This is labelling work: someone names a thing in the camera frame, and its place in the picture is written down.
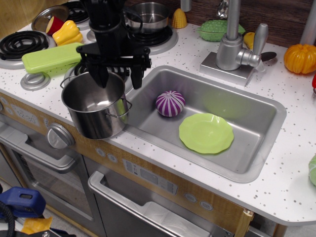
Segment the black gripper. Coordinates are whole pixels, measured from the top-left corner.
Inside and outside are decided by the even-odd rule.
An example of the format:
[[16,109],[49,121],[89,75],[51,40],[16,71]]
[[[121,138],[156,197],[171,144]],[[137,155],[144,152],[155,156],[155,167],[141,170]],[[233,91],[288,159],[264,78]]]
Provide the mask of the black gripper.
[[128,29],[124,22],[111,26],[96,26],[91,22],[89,24],[96,42],[79,46],[76,51],[81,55],[82,61],[86,62],[87,70],[96,84],[101,88],[106,87],[109,73],[107,67],[101,64],[109,64],[130,67],[133,88],[141,88],[144,71],[151,67],[150,49],[128,38]]

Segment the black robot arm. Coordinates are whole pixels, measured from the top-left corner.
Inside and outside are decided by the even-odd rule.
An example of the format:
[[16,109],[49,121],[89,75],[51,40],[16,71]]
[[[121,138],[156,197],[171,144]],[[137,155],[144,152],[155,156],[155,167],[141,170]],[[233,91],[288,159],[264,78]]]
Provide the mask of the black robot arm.
[[83,0],[89,26],[96,42],[79,46],[76,51],[98,86],[105,88],[109,78],[107,68],[131,69],[133,88],[142,86],[144,71],[151,67],[150,49],[128,37],[123,16],[123,0]]

